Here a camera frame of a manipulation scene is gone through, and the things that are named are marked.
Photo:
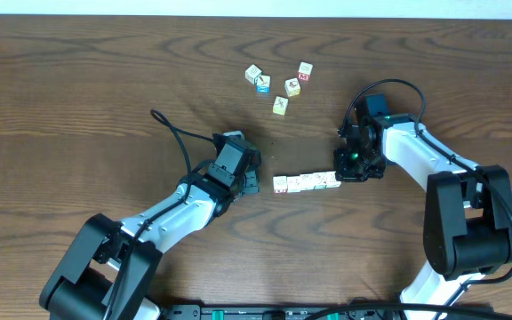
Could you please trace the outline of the wooden block yellow S side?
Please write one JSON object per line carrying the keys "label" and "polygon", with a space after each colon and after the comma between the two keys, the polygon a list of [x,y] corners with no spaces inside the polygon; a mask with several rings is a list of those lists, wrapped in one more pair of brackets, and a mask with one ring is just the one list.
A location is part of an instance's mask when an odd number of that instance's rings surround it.
{"label": "wooden block yellow S side", "polygon": [[326,172],[326,187],[338,188],[341,182],[336,179],[335,172]]}

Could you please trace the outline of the wooden block red letter side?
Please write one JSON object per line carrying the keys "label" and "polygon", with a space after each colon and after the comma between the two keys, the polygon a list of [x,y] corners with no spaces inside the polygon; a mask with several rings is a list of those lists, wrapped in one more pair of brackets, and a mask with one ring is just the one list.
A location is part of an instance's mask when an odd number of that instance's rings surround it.
{"label": "wooden block red letter side", "polygon": [[288,189],[287,177],[286,176],[274,176],[273,177],[273,188],[275,194],[286,193]]}

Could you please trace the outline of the wooden block with turtle drawing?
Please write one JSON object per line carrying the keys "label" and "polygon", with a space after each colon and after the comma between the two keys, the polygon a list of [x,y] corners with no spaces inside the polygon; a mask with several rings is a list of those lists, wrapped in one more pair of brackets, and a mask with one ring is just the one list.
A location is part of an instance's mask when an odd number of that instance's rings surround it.
{"label": "wooden block with turtle drawing", "polygon": [[301,192],[301,176],[288,176],[286,178],[287,192]]}

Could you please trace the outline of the wooden block red A side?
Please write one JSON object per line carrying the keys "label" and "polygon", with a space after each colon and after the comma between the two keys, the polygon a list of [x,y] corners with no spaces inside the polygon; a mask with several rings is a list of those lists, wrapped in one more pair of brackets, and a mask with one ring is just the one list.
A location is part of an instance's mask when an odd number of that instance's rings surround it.
{"label": "wooden block red A side", "polygon": [[304,173],[300,175],[300,190],[312,190],[316,186],[316,179],[313,173]]}

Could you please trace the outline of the wooden block airplane green N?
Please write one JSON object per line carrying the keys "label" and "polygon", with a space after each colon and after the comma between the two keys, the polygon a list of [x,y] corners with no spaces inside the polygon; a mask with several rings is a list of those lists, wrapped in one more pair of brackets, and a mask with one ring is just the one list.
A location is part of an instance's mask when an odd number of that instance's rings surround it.
{"label": "wooden block airplane green N", "polygon": [[314,172],[314,189],[327,188],[327,175],[325,172]]}

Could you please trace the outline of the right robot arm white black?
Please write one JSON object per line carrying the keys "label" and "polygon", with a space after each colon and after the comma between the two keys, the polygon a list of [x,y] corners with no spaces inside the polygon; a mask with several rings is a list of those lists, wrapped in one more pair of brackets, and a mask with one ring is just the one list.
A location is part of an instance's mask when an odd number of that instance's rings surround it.
{"label": "right robot arm white black", "polygon": [[393,115],[383,94],[358,94],[334,152],[335,178],[380,179],[396,164],[425,191],[427,260],[402,290],[405,304],[451,306],[470,286],[512,277],[512,192],[508,173],[481,166],[434,138],[419,116]]}

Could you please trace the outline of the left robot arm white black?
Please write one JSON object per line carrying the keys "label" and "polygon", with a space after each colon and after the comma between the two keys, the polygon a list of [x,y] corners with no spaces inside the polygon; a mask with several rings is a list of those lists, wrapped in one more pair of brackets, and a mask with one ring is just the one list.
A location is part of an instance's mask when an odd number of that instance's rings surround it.
{"label": "left robot arm white black", "polygon": [[39,296],[52,319],[160,317],[146,296],[163,255],[260,190],[259,150],[240,132],[216,134],[213,143],[207,172],[184,176],[165,200],[120,221],[99,213],[83,224]]}

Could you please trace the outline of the wooden block yellow border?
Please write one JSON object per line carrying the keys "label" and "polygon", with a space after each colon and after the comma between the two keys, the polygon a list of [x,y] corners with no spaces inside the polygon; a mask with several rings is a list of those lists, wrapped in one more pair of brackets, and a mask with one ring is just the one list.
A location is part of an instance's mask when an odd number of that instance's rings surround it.
{"label": "wooden block yellow border", "polygon": [[289,100],[287,98],[276,96],[273,104],[273,113],[284,116],[288,108]]}

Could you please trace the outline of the wooden block blue side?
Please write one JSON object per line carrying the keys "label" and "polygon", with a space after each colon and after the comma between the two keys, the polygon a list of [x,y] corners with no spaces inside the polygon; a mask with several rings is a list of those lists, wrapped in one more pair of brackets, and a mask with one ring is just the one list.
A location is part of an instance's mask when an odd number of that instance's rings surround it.
{"label": "wooden block blue side", "polygon": [[259,75],[256,78],[256,90],[260,93],[270,92],[271,77],[266,75]]}

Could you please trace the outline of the wooden block plain top left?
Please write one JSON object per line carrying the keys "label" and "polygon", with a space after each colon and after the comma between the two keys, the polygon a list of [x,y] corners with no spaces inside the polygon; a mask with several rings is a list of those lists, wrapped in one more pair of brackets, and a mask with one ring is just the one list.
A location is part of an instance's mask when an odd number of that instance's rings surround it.
{"label": "wooden block plain top left", "polygon": [[245,70],[244,76],[245,79],[250,84],[256,84],[257,78],[262,74],[262,70],[256,65],[252,64],[248,69]]}

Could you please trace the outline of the wooden block brown drawing yellow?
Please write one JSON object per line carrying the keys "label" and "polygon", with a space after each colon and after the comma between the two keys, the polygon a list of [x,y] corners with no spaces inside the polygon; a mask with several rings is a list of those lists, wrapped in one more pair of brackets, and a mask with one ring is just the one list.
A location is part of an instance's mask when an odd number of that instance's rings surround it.
{"label": "wooden block brown drawing yellow", "polygon": [[288,97],[300,94],[300,82],[298,78],[291,78],[284,82],[284,89]]}

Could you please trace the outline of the wooden block red M side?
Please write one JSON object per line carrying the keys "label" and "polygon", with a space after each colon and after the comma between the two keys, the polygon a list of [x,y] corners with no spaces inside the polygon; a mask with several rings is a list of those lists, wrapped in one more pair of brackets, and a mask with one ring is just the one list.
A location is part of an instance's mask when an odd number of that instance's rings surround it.
{"label": "wooden block red M side", "polygon": [[298,70],[297,78],[303,82],[308,82],[313,70],[313,65],[302,61]]}

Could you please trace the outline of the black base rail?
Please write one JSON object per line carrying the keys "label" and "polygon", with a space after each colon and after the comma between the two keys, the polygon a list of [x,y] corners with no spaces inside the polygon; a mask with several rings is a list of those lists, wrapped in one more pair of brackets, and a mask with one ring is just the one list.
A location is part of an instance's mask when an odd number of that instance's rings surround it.
{"label": "black base rail", "polygon": [[[305,306],[200,306],[173,305],[163,308],[159,320],[304,320],[321,312],[325,307]],[[321,320],[380,320],[380,319],[484,319],[484,316],[463,316],[445,312],[399,311],[360,308],[338,311],[321,317]]]}

